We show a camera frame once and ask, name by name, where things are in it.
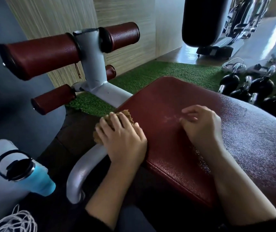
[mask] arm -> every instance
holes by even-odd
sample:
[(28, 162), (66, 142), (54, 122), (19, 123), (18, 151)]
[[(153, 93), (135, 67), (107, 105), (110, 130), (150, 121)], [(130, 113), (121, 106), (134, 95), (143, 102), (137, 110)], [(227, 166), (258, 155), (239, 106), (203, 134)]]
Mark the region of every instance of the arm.
[(110, 113), (110, 118), (114, 130), (101, 118), (96, 131), (107, 149), (111, 165), (85, 209), (114, 230), (123, 199), (144, 160), (147, 139), (138, 123), (133, 127), (123, 113), (119, 115), (122, 124), (116, 114)]
[(231, 225), (249, 225), (276, 218), (276, 209), (225, 149), (221, 118), (199, 105), (182, 110), (180, 119), (190, 141), (214, 176), (215, 186)]

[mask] person's left hand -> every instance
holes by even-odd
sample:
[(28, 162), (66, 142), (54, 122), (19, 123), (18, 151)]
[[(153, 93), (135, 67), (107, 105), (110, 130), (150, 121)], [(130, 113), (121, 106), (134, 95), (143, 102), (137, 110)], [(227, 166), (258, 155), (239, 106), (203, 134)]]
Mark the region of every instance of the person's left hand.
[(147, 138), (138, 123), (132, 126), (123, 113), (119, 117), (122, 124), (115, 113), (110, 113), (114, 131), (103, 117), (95, 129), (107, 149), (111, 165), (138, 169), (147, 151)]

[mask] blue tumbler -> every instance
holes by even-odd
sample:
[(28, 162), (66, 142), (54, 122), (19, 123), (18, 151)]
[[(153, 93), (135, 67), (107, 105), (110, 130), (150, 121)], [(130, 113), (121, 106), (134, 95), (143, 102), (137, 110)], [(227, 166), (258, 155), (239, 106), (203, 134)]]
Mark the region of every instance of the blue tumbler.
[(0, 176), (8, 181), (16, 182), (23, 189), (33, 193), (43, 196), (52, 194), (56, 185), (47, 174), (46, 168), (33, 162), (33, 159), (25, 152), (20, 150), (7, 151), (0, 156), (0, 162), (4, 157), (13, 153), (22, 153), (28, 159), (13, 161), (8, 165), (6, 175), (0, 171)]

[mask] punching bag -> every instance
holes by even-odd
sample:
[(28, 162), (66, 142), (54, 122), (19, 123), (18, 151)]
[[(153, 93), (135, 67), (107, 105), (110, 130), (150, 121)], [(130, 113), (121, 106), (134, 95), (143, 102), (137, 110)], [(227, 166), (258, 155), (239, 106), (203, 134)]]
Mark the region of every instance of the punching bag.
[(192, 47), (212, 45), (220, 37), (232, 0), (185, 0), (182, 39)]

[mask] person's right hand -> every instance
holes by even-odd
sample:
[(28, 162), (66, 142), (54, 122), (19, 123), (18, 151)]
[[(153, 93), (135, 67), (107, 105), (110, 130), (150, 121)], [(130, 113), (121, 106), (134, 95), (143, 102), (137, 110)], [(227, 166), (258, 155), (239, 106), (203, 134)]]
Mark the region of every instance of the person's right hand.
[(194, 105), (182, 109), (188, 119), (180, 118), (192, 144), (198, 149), (206, 162), (212, 161), (215, 152), (224, 148), (221, 118), (205, 106)]

